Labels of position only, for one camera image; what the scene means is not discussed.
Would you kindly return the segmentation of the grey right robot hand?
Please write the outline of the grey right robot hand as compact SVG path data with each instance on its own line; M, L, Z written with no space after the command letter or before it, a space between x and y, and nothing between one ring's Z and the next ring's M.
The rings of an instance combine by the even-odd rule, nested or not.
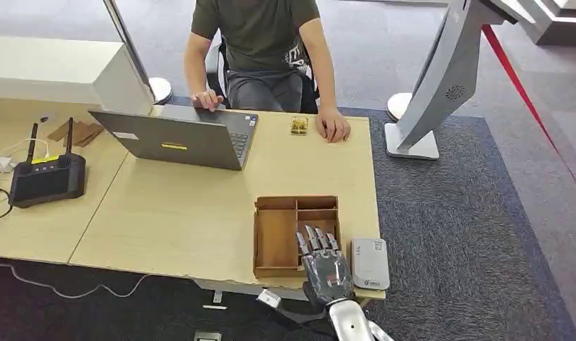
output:
M305 233L295 233L307 280L303 290L317 309L355 300L354 282L346 256L331 233L305 225Z

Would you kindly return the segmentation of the person's left hand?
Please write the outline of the person's left hand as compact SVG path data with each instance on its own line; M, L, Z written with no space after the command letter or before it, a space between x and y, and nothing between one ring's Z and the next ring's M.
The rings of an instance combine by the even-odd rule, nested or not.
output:
M336 107L321 106L315 119L317 132L329 144L347 141L351 126Z

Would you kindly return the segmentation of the person's right hand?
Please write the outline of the person's right hand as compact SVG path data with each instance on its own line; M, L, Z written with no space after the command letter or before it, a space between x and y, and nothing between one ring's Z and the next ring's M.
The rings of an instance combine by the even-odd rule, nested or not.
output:
M224 97L222 95L218 95L214 90L206 90L203 92L194 93L191 96L191 101L193 107L198 107L213 112L218 108L219 105L223 103Z

